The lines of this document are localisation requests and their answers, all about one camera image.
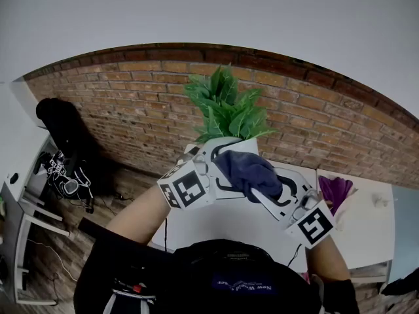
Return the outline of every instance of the artificial plant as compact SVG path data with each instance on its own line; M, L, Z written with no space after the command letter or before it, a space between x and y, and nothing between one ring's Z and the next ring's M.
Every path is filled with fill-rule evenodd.
M189 81L185 94L204 114L204 126L195 127L201 134L197 142L224 136L246 140L276 131L266 125L266 109L255 105L262 90L238 93L229 66L219 67L211 77L191 75Z

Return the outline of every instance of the blue cloth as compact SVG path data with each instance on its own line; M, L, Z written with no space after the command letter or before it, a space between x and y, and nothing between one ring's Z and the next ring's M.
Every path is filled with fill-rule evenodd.
M259 203L251 193L251 188L270 197L280 196L282 193L282 183L274 168L256 154L228 150L217 156L213 162L230 184L243 192L251 202Z

